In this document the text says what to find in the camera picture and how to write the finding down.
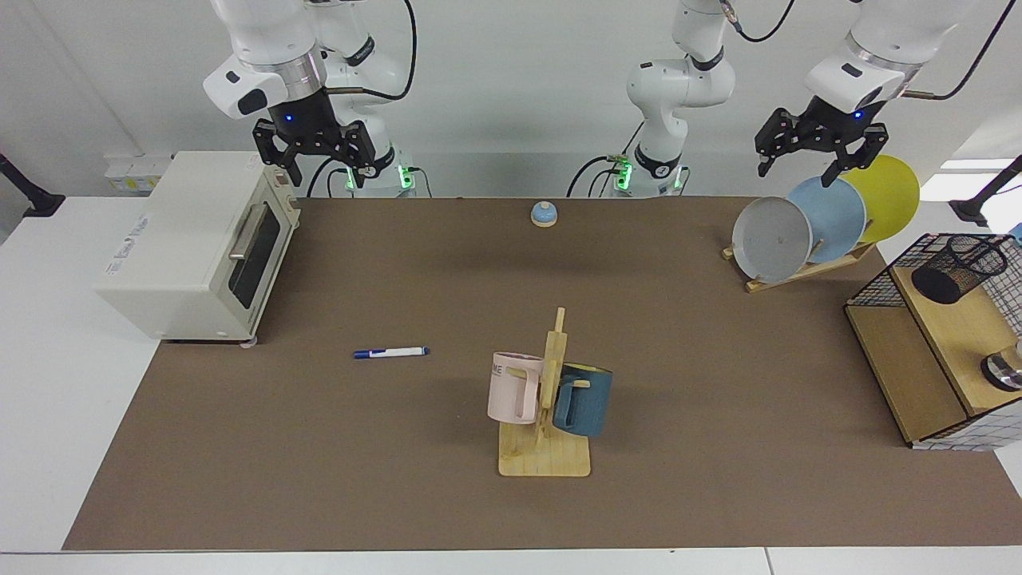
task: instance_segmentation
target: wall socket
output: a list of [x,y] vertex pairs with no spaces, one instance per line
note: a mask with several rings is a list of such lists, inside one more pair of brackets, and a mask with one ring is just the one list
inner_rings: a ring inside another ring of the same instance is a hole
[[171,155],[106,156],[106,181],[120,193],[149,195],[171,165]]

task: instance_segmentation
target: wire basket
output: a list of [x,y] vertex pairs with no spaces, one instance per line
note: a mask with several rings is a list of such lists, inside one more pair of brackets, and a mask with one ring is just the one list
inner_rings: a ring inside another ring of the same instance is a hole
[[953,235],[937,254],[912,273],[912,282],[928,299],[954,304],[1007,269],[1008,259],[996,243],[975,235]]

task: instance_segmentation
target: pen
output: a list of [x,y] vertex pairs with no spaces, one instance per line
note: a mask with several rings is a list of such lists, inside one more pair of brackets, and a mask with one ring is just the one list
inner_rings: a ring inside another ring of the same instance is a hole
[[379,360],[385,357],[415,357],[429,355],[429,348],[368,349],[355,352],[355,360]]

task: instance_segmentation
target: pink mug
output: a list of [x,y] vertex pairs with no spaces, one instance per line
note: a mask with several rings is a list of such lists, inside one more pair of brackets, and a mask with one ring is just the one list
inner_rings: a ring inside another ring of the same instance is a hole
[[486,415],[505,424],[527,425],[539,417],[543,358],[520,353],[494,354]]

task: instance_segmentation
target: green led light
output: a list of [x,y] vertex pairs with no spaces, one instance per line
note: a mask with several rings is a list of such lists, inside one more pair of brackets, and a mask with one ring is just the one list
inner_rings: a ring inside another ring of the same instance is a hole
[[632,185],[632,171],[634,167],[628,160],[621,161],[620,173],[617,176],[617,189],[626,190]]
[[402,164],[398,164],[398,171],[401,172],[401,187],[408,189],[415,185],[415,179],[407,167]]

